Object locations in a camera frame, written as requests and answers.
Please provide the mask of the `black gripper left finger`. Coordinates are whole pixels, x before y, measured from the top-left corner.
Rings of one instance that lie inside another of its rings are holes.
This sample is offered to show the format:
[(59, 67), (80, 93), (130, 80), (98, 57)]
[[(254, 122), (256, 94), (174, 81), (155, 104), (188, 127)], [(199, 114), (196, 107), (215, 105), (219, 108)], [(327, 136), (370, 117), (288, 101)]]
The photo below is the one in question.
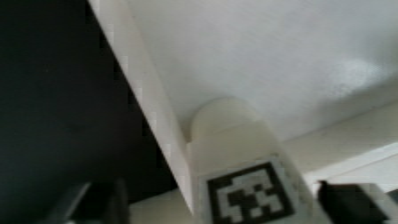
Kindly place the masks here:
[(64, 194), (50, 224), (130, 224), (125, 181), (89, 182)]

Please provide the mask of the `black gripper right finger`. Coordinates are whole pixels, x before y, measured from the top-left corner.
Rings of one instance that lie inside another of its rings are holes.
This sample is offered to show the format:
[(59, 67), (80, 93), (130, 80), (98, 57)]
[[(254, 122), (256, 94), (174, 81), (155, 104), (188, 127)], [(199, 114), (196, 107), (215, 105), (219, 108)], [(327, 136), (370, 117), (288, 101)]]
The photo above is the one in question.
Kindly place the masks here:
[(322, 181), (316, 196), (332, 224), (398, 224), (398, 203), (375, 183)]

